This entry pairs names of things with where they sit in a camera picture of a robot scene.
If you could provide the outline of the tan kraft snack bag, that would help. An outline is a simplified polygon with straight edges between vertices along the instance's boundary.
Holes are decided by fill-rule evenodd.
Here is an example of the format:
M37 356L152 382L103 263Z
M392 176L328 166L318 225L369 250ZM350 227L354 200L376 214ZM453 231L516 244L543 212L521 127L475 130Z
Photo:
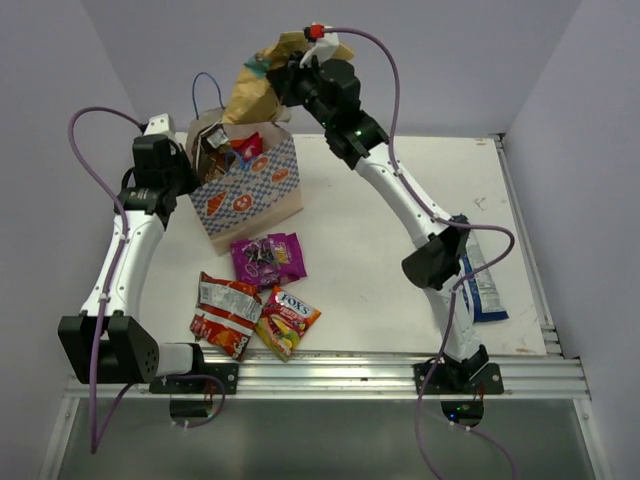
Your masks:
M286 108L276 98L266 74L284 66L294 52L303 54L310 45L302 31L283 32L278 41L250 57L236 79L222 116L223 124L253 124L281 121ZM340 42L332 58L352 60L355 52Z

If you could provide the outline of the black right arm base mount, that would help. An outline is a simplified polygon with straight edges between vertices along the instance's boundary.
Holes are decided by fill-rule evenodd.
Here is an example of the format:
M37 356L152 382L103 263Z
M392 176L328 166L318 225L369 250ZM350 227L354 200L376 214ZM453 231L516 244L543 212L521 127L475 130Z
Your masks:
M413 364L417 393L421 391L432 366L434 371L424 389L426 395L501 395L505 392L500 366L490 362L484 345L470 359L462 362L454 361L444 354L443 360L438 363L432 358Z

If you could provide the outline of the blue checkered paper bag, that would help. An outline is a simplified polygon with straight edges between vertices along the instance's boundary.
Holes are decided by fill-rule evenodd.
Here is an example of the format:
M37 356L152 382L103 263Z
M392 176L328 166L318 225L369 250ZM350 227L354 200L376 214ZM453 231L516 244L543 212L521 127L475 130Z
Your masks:
M197 114L191 122L186 151L192 164L196 132L216 121L222 123L228 101L223 107ZM222 125L231 141L259 132L264 152L245 159L232 149L234 162L229 164L227 174L201 184L189 195L204 231L219 255L227 252L232 242L272 228L303 208L300 170L292 134L277 121Z

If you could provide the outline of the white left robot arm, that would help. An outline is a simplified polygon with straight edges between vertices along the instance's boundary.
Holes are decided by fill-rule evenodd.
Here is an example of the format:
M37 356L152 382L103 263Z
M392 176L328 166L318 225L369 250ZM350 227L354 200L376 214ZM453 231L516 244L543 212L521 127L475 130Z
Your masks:
M140 300L154 252L177 199L198 178L172 134L145 134L132 145L133 167L114 205L111 243L91 294L76 315L62 317L58 336L83 384L148 384L172 376L185 392L208 379L192 343L159 343L141 325Z

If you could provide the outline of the purple candy bag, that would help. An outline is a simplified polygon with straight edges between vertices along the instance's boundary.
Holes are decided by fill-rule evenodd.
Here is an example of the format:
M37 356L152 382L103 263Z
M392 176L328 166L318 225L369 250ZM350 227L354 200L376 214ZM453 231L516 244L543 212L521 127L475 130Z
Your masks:
M307 276L303 252L295 233L267 234L232 242L230 254L236 280L259 291Z

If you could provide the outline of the pink hand cooked chips bag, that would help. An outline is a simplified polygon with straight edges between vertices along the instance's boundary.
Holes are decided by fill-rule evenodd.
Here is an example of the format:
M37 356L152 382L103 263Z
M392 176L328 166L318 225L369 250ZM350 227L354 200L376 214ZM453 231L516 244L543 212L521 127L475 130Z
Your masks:
M264 152L263 138L259 132L254 132L246 138L232 140L231 147L245 159L260 156Z

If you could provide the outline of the brown Kettle chips bag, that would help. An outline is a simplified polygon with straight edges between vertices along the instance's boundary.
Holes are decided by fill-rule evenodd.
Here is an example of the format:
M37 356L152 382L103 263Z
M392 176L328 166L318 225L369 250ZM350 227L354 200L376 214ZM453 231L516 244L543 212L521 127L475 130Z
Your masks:
M192 156L197 176L202 185L217 180L234 162L231 139L220 121L198 130L193 138Z

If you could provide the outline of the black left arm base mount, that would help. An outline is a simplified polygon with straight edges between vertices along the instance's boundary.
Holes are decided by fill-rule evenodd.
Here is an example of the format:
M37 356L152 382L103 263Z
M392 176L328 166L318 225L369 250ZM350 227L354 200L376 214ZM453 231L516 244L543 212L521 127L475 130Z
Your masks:
M239 364L233 361L207 362L196 343L160 345L160 364L150 383L152 394L234 395Z

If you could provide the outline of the colourful Fox's candy bag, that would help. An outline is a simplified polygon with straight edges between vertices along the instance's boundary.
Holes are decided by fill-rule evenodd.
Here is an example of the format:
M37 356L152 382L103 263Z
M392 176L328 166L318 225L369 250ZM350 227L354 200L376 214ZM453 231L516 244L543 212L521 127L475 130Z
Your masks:
M321 312L274 286L262 309L255 332L283 362L287 362Z

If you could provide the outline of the blue Doritos bag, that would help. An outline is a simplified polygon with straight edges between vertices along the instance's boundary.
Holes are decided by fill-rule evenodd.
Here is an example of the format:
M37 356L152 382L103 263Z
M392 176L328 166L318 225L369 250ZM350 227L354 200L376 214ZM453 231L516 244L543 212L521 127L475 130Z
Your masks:
M468 231L465 251L460 256L461 275L485 265L485 257L475 233ZM461 287L465 306L474 323L493 323L509 318L491 272L484 269L465 281Z

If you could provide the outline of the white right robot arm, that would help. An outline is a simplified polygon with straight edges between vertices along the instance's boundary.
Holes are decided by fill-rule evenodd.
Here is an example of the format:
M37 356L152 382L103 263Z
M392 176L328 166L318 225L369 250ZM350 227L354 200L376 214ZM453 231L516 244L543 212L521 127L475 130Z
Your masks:
M301 106L323 127L332 153L356 171L384 199L415 247L401 263L407 279L428 297L444 344L435 376L451 389L468 392L488 364L486 348L475 333L464 296L454 285L469 235L467 220L452 217L437 205L413 177L391 160L391 141L361 107L360 82L345 60L301 64L296 53L266 77L279 102Z

